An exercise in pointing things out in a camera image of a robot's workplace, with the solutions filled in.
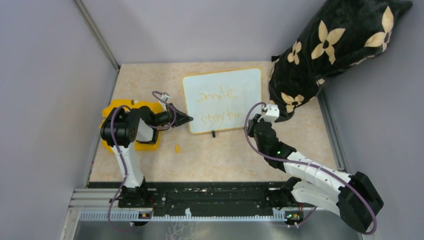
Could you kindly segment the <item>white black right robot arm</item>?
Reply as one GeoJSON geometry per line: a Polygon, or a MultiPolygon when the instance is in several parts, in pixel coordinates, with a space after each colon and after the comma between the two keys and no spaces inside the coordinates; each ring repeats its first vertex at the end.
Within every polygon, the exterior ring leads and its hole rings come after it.
{"type": "Polygon", "coordinates": [[[246,140],[254,139],[256,145],[252,149],[271,167],[292,175],[281,193],[284,204],[323,208],[364,235],[377,230],[377,214],[384,202],[366,174],[333,170],[307,158],[280,141],[272,124],[260,114],[245,119],[244,133],[246,140]]]}

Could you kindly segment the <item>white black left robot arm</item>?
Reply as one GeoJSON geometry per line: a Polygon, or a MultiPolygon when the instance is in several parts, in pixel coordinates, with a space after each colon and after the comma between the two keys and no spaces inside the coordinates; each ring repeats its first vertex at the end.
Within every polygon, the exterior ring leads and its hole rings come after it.
{"type": "Polygon", "coordinates": [[[157,144],[161,131],[179,127],[194,119],[177,110],[173,104],[157,113],[148,105],[110,105],[102,113],[105,118],[100,127],[100,137],[115,155],[123,175],[118,199],[130,199],[136,206],[144,207],[149,203],[150,193],[137,160],[137,144],[157,144]]]}

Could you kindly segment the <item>white whiteboard yellow rim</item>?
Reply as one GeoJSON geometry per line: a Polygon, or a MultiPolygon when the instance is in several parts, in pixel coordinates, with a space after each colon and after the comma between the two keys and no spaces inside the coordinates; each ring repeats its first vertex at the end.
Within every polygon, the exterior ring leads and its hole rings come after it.
{"type": "Polygon", "coordinates": [[[235,69],[182,78],[188,125],[192,134],[244,127],[251,107],[262,101],[262,70],[235,69]]]}

